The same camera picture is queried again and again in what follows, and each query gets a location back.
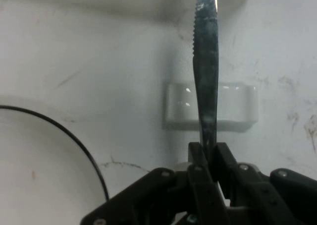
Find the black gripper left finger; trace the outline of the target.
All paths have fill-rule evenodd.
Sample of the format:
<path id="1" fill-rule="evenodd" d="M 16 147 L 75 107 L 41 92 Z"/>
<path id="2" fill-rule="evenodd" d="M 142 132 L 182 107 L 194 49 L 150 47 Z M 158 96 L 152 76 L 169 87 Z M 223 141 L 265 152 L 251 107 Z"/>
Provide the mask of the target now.
<path id="1" fill-rule="evenodd" d="M 228 225 L 229 215 L 199 143 L 189 144 L 186 171 L 157 168 L 99 206 L 83 225 L 170 225 L 186 212 L 185 224 Z"/>

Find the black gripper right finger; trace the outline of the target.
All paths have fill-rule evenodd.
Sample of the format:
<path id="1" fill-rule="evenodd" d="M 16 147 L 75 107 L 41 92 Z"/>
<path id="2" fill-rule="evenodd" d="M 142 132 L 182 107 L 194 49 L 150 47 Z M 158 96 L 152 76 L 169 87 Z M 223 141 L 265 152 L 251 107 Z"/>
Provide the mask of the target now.
<path id="1" fill-rule="evenodd" d="M 247 206 L 268 225 L 315 225 L 317 182 L 290 169 L 273 170 L 269 176 L 238 163 L 225 143 L 215 146 L 212 175 L 233 207 Z"/>

